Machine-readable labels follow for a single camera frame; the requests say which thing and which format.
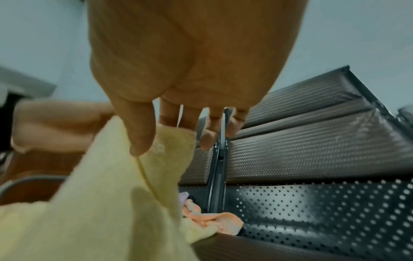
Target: wall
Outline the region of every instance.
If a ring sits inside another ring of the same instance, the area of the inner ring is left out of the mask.
[[[82,8],[79,0],[0,1],[0,67],[57,84]]]
[[[291,56],[271,91],[349,64],[392,111],[413,103],[413,1],[395,3],[311,0]],[[107,100],[90,73],[89,54],[84,13],[55,97]]]

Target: human hand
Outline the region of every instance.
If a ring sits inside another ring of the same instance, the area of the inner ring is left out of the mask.
[[[91,69],[128,131],[135,155],[160,120],[195,130],[210,113],[200,146],[217,140],[225,107],[233,137],[271,88],[292,49],[307,0],[89,0]],[[183,105],[180,122],[179,109]]]
[[[12,146],[19,152],[83,152],[113,115],[110,103],[22,100],[13,114]]]

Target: beige cloth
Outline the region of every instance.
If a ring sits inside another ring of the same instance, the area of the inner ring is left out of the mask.
[[[197,260],[179,233],[177,200],[194,146],[194,132],[157,126],[136,160],[114,117],[4,260]]]

